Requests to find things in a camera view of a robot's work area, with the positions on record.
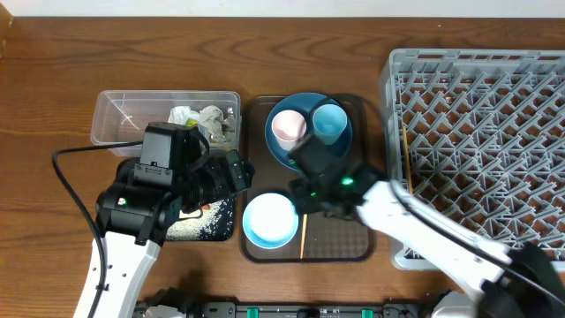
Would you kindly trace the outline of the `wooden chopstick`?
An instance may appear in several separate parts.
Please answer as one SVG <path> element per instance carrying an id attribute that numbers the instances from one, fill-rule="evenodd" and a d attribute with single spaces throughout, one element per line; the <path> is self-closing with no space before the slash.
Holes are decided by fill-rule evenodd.
<path id="1" fill-rule="evenodd" d="M 403 124 L 403 150 L 405 155 L 405 166 L 406 166 L 406 179 L 408 190 L 411 195 L 413 195 L 413 185 L 412 185 L 412 177 L 411 177 L 411 161 L 410 161 L 410 151 L 408 145 L 408 138 L 407 138 L 407 129 L 406 125 Z"/>
<path id="2" fill-rule="evenodd" d="M 305 255 L 305 238 L 307 232 L 307 221 L 308 221 L 308 215 L 303 214 L 302 227 L 301 227 L 301 240 L 300 240 L 300 258 L 299 258 L 301 261 L 304 259 L 304 255 Z"/>

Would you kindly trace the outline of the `white paper ball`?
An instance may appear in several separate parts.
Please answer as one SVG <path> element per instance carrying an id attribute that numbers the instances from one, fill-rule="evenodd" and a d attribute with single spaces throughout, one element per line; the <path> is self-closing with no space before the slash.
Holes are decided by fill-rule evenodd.
<path id="1" fill-rule="evenodd" d="M 210 136 L 222 136 L 223 112 L 216 106 L 210 105 L 200 111 L 199 123 L 207 129 Z"/>

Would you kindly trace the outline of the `green foil snack wrapper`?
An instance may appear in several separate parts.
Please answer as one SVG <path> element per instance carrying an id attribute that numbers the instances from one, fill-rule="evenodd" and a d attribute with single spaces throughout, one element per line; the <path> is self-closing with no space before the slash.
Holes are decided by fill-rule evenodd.
<path id="1" fill-rule="evenodd" d="M 185 122 L 185 126 L 197 126 L 199 131 L 210 143 L 222 144 L 232 142 L 235 136 L 233 132 L 228 131 L 228 126 L 218 118 L 209 118 L 203 122 L 189 118 Z"/>

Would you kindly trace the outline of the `light blue bowl of rice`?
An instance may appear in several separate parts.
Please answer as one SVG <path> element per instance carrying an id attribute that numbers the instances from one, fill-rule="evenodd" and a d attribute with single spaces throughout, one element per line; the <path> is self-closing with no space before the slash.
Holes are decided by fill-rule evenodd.
<path id="1" fill-rule="evenodd" d="M 298 212 L 292 201 L 279 193 L 263 193 L 245 207 L 242 225 L 246 238 L 262 249 L 287 245 L 298 231 Z"/>

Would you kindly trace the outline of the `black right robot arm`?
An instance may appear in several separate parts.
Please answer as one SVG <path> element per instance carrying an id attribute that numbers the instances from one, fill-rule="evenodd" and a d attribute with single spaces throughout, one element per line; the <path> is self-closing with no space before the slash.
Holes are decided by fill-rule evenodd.
<path id="1" fill-rule="evenodd" d="M 367 163 L 292 164 L 293 195 L 308 208 L 356 219 L 403 242 L 461 289 L 438 302 L 434 317 L 562 317 L 564 285 L 548 256 L 527 243 L 512 249 L 455 223 Z"/>

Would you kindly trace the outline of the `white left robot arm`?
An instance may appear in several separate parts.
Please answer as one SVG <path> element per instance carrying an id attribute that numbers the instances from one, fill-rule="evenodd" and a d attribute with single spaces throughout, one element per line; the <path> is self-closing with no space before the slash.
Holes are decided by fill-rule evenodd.
<path id="1" fill-rule="evenodd" d="M 143 148 L 127 160 L 96 202 L 90 270 L 77 317 L 129 317 L 147 274 L 181 214 L 226 200 L 251 186 L 252 165 L 236 150 Z"/>

